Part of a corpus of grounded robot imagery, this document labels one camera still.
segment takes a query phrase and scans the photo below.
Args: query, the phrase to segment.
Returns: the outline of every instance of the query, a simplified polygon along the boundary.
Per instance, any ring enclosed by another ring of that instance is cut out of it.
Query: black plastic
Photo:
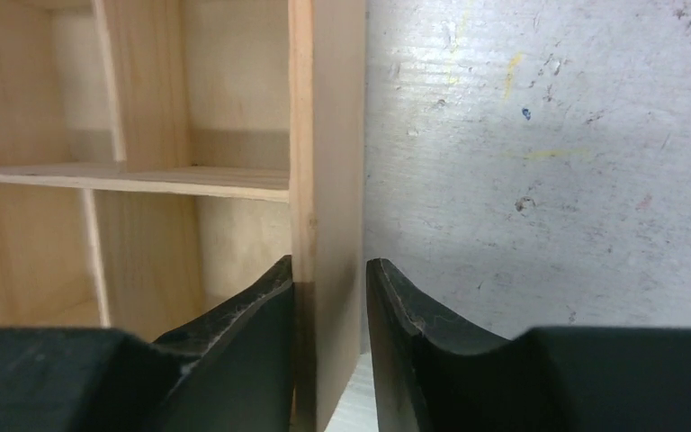
[[[291,260],[152,344],[116,329],[0,328],[0,431],[286,431]]]
[[[691,330],[537,328],[512,342],[367,264],[383,432],[691,430]]]

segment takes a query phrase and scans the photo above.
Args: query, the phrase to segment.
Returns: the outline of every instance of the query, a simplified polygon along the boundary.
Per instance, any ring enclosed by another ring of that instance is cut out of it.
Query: wood grain
[[[190,165],[179,0],[94,0],[115,160],[128,171]]]
[[[0,1],[0,166],[70,159],[51,17]],[[76,191],[0,185],[0,324],[91,298]]]
[[[69,163],[0,167],[0,183],[107,191],[248,198],[286,202],[285,171],[189,166],[147,173],[120,173],[115,166]]]
[[[364,12],[363,0],[290,1],[290,202],[303,430],[327,426],[360,351]]]
[[[70,158],[51,47],[48,13],[0,1],[0,165]]]
[[[91,5],[91,0],[19,0],[19,2],[49,10],[77,8]]]
[[[290,254],[286,203],[199,197],[196,205],[202,262],[207,264],[202,282],[210,298],[226,300],[241,292]]]
[[[202,314],[194,198],[94,193],[113,327],[153,340]]]

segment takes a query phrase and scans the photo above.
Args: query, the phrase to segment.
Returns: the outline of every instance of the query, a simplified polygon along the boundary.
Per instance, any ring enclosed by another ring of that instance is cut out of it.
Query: yellow paint mark
[[[507,65],[507,77],[505,78],[505,100],[510,97],[510,92],[512,91],[512,78],[515,76],[515,68],[523,59],[523,53],[518,51],[515,56],[510,59],[510,63]]]
[[[467,7],[465,7],[464,13],[462,13],[460,25],[457,26],[454,32],[454,42],[452,42],[451,47],[452,55],[449,58],[449,61],[446,62],[446,77],[449,81],[450,86],[453,86],[460,82],[459,76],[453,75],[453,68],[457,64],[457,58],[459,57],[458,49],[460,48],[460,38],[458,36],[464,34],[464,31],[467,29],[467,22],[470,19],[470,10],[472,9],[473,3],[475,3],[475,0],[470,0],[470,2],[468,2]]]
[[[553,148],[550,150],[532,151],[531,153],[526,153],[524,155],[506,152],[503,154],[503,156],[507,158],[523,158],[526,160],[543,160],[549,158],[568,158],[571,156],[590,158],[591,154],[589,152],[589,148]]]

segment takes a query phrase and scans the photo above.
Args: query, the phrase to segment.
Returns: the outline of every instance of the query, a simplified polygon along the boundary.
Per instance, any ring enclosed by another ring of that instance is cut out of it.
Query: concrete wall
[[[365,254],[502,336],[691,326],[691,0],[371,0]]]

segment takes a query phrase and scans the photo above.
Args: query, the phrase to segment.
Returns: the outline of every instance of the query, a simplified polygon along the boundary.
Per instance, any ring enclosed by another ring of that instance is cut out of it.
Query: wooden shelf
[[[285,171],[189,166],[145,173],[121,173],[116,166],[68,163],[1,166],[0,183],[247,198],[286,203]]]

